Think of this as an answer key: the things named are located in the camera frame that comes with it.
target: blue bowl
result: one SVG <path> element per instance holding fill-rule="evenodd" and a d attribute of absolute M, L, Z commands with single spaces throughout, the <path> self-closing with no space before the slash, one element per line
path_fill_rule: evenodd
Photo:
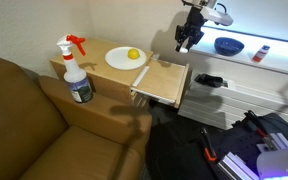
<path fill-rule="evenodd" d="M 234 56 L 244 49 L 244 44 L 232 38 L 219 37 L 215 40 L 214 47 L 223 56 Z"/>

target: white shelf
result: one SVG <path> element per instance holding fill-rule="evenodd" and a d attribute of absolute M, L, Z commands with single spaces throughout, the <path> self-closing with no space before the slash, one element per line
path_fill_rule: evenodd
<path fill-rule="evenodd" d="M 288 43 L 210 28 L 202 28 L 202 31 L 205 32 L 204 37 L 191 48 L 191 52 L 288 74 Z M 214 48 L 215 39 L 218 37 L 230 37 L 239 40 L 245 45 L 245 48 L 235 56 L 219 55 Z M 271 48 L 260 63 L 254 63 L 251 59 L 263 45 L 269 45 Z"/>

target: white plate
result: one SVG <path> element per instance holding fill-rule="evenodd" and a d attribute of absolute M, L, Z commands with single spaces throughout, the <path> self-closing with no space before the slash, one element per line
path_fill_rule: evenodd
<path fill-rule="evenodd" d="M 146 54 L 142 50 L 134 48 L 138 50 L 138 52 L 140 53 L 140 57 L 138 59 L 130 59 L 127 56 L 127 53 L 132 48 L 133 47 L 118 47 L 112 49 L 108 53 L 106 53 L 105 60 L 110 66 L 116 69 L 136 69 L 146 62 Z"/>

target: brown couch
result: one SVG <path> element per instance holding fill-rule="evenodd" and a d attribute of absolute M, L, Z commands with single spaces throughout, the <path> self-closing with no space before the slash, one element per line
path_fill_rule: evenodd
<path fill-rule="evenodd" d="M 77 104 L 64 82 L 36 82 L 0 59 L 0 179 L 138 179 L 148 112 L 96 93 Z"/>

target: couch armrest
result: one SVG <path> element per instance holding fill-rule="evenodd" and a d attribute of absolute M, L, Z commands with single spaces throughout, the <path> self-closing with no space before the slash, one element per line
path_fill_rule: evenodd
<path fill-rule="evenodd" d="M 53 101 L 67 123 L 137 150 L 145 157 L 152 117 L 147 111 L 94 93 L 85 104 L 74 101 L 65 82 L 39 78 L 44 93 Z"/>

